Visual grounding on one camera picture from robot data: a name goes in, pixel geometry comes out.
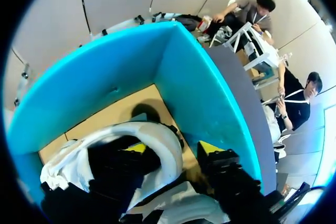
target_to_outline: white fabric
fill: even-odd
[[[123,135],[136,136],[153,149],[161,161],[161,167],[145,176],[142,187],[133,195],[129,208],[179,177],[182,172],[182,149],[176,135],[162,124],[152,122],[126,122],[105,127],[83,139],[67,143],[42,168],[41,183],[51,189],[66,189],[73,183],[84,191],[89,190],[93,179],[88,160],[89,146],[109,143]]]
[[[273,110],[270,108],[270,106],[264,105],[262,107],[264,109],[269,131],[271,132],[272,143],[275,143],[281,137],[281,131],[279,128],[278,121],[274,115]]]
[[[130,209],[127,214],[142,214],[145,219],[152,211],[164,210],[158,224],[180,224],[196,219],[206,219],[214,224],[229,222],[213,198],[198,194],[189,182],[183,182],[158,195],[141,207]]]

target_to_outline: bag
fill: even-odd
[[[192,18],[177,17],[175,20],[180,22],[188,31],[196,30],[198,24],[198,22]]]

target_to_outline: blue panel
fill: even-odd
[[[37,152],[25,155],[12,156],[19,178],[27,186],[28,193],[39,205],[44,198],[44,193],[40,188],[40,174],[43,167]]]
[[[36,152],[91,114],[152,84],[172,26],[113,33],[55,64],[15,112],[8,134],[11,152]]]
[[[235,98],[209,55],[180,24],[154,83],[194,154],[199,140],[232,148],[244,169],[261,180],[253,141]]]

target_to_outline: black device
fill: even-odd
[[[145,24],[145,20],[141,15],[138,15],[137,17],[134,18],[135,22],[139,23],[140,25]]]
[[[101,33],[103,34],[103,36],[107,35],[106,29],[104,29],[103,31],[101,31]]]

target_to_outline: white strap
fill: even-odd
[[[299,92],[301,92],[301,91],[303,91],[303,90],[304,90],[304,89],[299,89],[299,90],[293,92],[292,94],[289,94],[288,96],[286,96],[285,99],[286,99],[286,98],[289,98],[289,97],[291,97],[292,95],[295,95],[295,94],[297,94],[297,93],[299,93]]]
[[[286,96],[285,99],[288,98],[288,97],[291,97],[292,95],[295,95],[295,94],[297,94],[297,93],[299,93],[299,92],[301,92],[301,91],[303,91],[303,90],[304,90],[304,89],[299,89],[299,90],[297,90],[297,91],[295,91],[295,92],[289,94],[288,96]],[[266,102],[263,102],[262,105],[266,105],[266,104],[275,102],[276,100],[278,100],[278,98],[279,98],[279,97],[274,97],[274,98],[272,98],[272,99],[269,99],[269,100],[267,100]],[[291,102],[291,103],[309,103],[309,101],[307,101],[307,100],[303,100],[303,101],[284,100],[284,102]]]
[[[266,15],[264,15],[263,17],[261,17],[260,20],[258,20],[257,22],[255,22],[255,21],[256,21],[256,17],[257,17],[257,13],[258,13],[258,12],[256,11],[256,13],[255,13],[255,15],[254,15],[254,18],[253,18],[253,20],[252,20],[253,24],[256,24],[256,23],[262,21],[262,20],[263,20],[264,18],[266,18],[266,16],[267,16],[267,14],[266,14]]]

